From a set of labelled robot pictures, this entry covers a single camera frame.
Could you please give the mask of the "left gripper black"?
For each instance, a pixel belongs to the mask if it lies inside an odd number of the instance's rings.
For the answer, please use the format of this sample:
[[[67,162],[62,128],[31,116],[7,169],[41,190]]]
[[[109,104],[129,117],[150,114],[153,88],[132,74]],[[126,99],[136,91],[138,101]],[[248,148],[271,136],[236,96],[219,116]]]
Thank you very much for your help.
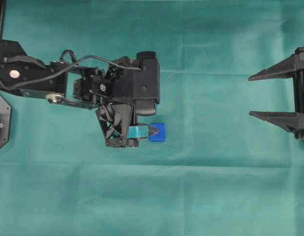
[[[133,59],[122,57],[110,64],[104,78],[99,82],[96,96],[99,97],[96,116],[104,135],[105,144],[111,148],[137,148],[140,139],[160,141],[160,128],[156,124],[137,123],[134,101],[117,98],[112,94],[114,83],[121,78],[125,67],[137,65]]]

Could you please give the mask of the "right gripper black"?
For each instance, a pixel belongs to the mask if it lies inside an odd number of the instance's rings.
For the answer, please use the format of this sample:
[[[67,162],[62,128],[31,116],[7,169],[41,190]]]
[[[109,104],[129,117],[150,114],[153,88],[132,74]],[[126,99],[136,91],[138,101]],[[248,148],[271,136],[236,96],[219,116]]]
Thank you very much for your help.
[[[251,75],[248,81],[291,77],[294,89],[294,112],[250,111],[249,115],[290,131],[295,134],[296,139],[304,140],[304,47],[297,48],[294,54],[283,61]]]

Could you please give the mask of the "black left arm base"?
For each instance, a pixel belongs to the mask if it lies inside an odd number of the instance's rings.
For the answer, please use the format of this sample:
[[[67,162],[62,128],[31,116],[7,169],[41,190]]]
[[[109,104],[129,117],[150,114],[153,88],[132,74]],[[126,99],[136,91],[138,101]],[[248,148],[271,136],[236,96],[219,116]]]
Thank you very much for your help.
[[[9,141],[11,107],[0,96],[0,149]]]

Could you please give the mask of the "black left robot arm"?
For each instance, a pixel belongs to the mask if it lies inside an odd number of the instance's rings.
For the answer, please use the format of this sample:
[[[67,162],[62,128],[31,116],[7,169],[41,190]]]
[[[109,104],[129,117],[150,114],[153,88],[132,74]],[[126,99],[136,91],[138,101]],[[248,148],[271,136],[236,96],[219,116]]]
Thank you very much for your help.
[[[52,104],[95,110],[105,144],[136,148],[159,133],[140,123],[160,103],[160,65],[155,52],[108,61],[107,69],[82,66],[71,50],[45,64],[25,53],[16,41],[0,39],[0,90]]]

